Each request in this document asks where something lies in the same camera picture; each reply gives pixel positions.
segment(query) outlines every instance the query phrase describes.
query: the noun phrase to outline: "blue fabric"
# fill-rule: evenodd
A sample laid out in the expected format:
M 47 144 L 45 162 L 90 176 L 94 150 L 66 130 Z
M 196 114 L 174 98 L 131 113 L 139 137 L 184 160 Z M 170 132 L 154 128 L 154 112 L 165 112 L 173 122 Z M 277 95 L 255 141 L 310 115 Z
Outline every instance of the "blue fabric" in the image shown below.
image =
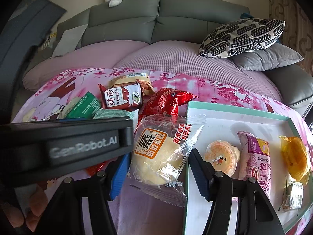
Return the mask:
M 250 18 L 250 17 L 254 18 L 253 16 L 251 16 L 250 14 L 245 13 L 245 12 L 240 15 L 240 19 L 246 19 L 246 18 Z

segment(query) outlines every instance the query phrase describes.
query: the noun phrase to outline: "patterned curtain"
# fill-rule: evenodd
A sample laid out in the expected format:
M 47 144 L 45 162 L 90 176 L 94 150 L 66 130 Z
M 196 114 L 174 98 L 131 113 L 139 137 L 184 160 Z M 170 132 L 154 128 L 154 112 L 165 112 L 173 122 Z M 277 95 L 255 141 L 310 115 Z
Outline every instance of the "patterned curtain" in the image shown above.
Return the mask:
M 270 0 L 269 18 L 286 22 L 280 42 L 303 56 L 297 64 L 313 76 L 313 25 L 296 0 Z

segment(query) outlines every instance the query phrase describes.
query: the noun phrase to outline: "purple snack package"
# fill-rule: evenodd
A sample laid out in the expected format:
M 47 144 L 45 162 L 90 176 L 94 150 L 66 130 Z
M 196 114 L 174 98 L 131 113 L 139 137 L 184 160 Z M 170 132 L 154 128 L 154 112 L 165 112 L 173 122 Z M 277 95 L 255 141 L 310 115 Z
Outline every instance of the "purple snack package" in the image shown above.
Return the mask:
M 271 166 L 269 143 L 248 132 L 237 132 L 242 151 L 240 158 L 239 179 L 254 177 L 270 199 Z

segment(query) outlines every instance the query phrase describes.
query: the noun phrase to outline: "orange label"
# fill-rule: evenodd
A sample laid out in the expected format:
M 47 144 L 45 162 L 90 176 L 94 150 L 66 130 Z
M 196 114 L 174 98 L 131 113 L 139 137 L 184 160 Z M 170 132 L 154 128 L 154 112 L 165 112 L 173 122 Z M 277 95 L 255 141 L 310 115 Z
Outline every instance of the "orange label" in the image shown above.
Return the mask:
M 166 132 L 146 128 L 140 135 L 135 149 L 135 154 L 142 155 L 150 159 L 155 158 L 166 137 Z

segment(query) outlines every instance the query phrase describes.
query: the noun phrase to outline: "barcode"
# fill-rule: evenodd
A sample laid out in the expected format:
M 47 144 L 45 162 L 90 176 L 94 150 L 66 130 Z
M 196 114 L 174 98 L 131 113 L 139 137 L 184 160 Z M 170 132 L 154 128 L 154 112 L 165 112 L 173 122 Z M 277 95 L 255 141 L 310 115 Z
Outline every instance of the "barcode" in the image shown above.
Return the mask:
M 146 73 L 145 72 L 134 72 L 134 73 L 128 74 L 126 77 L 130 78 L 130 77 L 133 77 L 133 76 L 143 76 L 143 77 L 145 77 Z

